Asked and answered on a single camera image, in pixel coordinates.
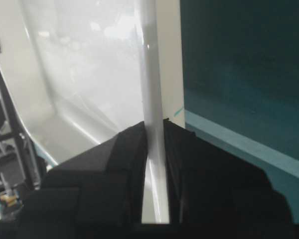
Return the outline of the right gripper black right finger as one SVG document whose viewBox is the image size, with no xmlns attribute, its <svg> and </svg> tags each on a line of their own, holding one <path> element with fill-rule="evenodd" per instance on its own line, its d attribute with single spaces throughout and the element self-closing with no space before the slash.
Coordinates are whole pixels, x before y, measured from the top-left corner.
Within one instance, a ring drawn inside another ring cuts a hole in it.
<svg viewBox="0 0 299 239">
<path fill-rule="evenodd" d="M 171 223 L 185 239 L 293 239 L 285 197 L 266 172 L 164 120 Z"/>
</svg>

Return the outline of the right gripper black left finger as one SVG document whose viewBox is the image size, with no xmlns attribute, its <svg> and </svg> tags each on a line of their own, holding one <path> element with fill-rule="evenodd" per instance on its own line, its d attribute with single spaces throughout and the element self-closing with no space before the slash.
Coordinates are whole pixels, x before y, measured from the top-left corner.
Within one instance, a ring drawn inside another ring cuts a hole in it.
<svg viewBox="0 0 299 239">
<path fill-rule="evenodd" d="M 25 200 L 17 237 L 124 237 L 142 221 L 147 156 L 140 122 L 55 166 Z"/>
</svg>

